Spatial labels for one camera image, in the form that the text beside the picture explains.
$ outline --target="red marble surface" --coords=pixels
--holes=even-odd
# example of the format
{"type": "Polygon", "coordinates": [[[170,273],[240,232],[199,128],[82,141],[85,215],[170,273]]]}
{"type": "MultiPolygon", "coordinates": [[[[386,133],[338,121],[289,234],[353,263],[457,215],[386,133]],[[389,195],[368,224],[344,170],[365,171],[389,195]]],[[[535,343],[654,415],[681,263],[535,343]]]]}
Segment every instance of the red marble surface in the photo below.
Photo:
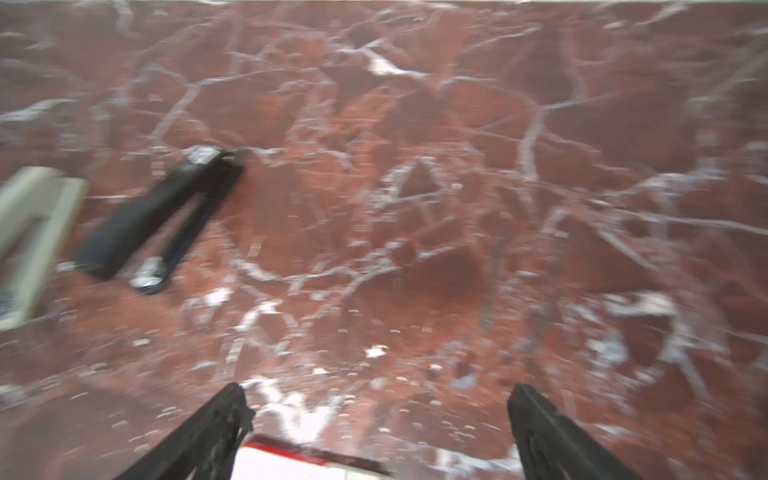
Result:
{"type": "Polygon", "coordinates": [[[0,477],[111,478],[234,380],[397,478],[519,478],[517,382],[646,479],[765,478],[766,44],[754,4],[2,5],[0,177],[90,190],[0,334],[0,477]],[[71,271],[199,143],[247,172],[173,284],[71,271]]]}

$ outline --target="red stripe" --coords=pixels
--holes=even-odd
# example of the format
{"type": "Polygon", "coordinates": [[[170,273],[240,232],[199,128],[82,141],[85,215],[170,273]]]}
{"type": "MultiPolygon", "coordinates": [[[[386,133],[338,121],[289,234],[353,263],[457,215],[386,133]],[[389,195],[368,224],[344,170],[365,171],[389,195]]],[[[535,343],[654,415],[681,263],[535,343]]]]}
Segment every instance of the red stripe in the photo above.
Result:
{"type": "Polygon", "coordinates": [[[272,445],[264,445],[263,443],[259,443],[259,442],[248,442],[243,444],[241,448],[261,450],[263,452],[272,453],[274,455],[280,455],[281,457],[287,457],[293,460],[298,460],[299,462],[311,463],[314,465],[325,466],[328,464],[328,461],[323,458],[310,457],[308,455],[304,455],[303,453],[291,452],[290,450],[284,450],[278,447],[274,447],[272,445]]]}

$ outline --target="stapler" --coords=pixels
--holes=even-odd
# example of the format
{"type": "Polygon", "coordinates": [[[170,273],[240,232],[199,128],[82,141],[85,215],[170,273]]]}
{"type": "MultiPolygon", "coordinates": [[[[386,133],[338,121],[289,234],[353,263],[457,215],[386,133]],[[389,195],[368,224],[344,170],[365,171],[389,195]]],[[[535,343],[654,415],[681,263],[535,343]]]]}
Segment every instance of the stapler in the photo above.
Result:
{"type": "Polygon", "coordinates": [[[159,292],[242,173],[232,153],[211,145],[193,147],[187,160],[145,195],[116,209],[83,243],[75,264],[97,280],[110,280],[169,217],[201,194],[159,256],[147,258],[130,281],[145,295],[159,292]]]}
{"type": "Polygon", "coordinates": [[[0,290],[0,331],[25,325],[34,312],[59,248],[85,192],[85,180],[48,167],[24,167],[0,190],[0,257],[20,239],[17,263],[0,290]],[[31,223],[39,220],[24,238],[31,223]]]}

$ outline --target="black stapler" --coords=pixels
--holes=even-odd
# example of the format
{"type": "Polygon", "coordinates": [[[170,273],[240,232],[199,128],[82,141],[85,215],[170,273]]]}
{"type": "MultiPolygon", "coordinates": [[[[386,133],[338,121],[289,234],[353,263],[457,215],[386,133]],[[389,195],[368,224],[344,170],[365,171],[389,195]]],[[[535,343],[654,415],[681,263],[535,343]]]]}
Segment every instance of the black stapler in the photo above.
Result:
{"type": "Polygon", "coordinates": [[[187,160],[144,196],[116,209],[82,244],[75,264],[98,280],[111,279],[171,215],[201,194],[200,203],[160,256],[147,258],[131,279],[145,295],[159,292],[242,173],[233,154],[211,145],[193,147],[187,160]]]}

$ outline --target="stapler handle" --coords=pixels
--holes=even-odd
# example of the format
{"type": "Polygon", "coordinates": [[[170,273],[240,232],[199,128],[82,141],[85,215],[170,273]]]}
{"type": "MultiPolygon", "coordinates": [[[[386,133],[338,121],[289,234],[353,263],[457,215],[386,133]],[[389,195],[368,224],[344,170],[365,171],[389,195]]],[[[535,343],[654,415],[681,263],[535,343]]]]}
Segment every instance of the stapler handle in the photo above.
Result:
{"type": "Polygon", "coordinates": [[[111,279],[160,225],[200,191],[225,155],[214,147],[199,147],[143,197],[116,209],[78,252],[78,267],[99,280],[111,279]]]}

